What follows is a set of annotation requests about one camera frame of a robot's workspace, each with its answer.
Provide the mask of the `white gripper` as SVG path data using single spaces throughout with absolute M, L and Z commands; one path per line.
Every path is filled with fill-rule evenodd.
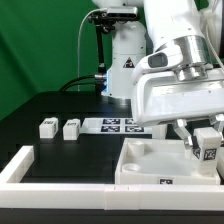
M 202 80 L 180 82 L 173 69 L 183 62 L 179 46 L 143 57 L 132 72 L 131 109 L 139 126 L 171 124 L 183 140 L 185 157 L 191 158 L 192 135 L 186 120 L 209 117 L 212 143 L 224 143 L 224 72 L 211 69 Z

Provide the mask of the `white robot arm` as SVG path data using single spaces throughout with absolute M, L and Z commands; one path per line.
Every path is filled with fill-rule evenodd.
M 113 18 L 131 6 L 144 8 L 153 53 L 132 73 L 134 121 L 143 127 L 171 124 L 185 147 L 207 160 L 223 141 L 224 70 L 212 66 L 194 0 L 93 2 Z

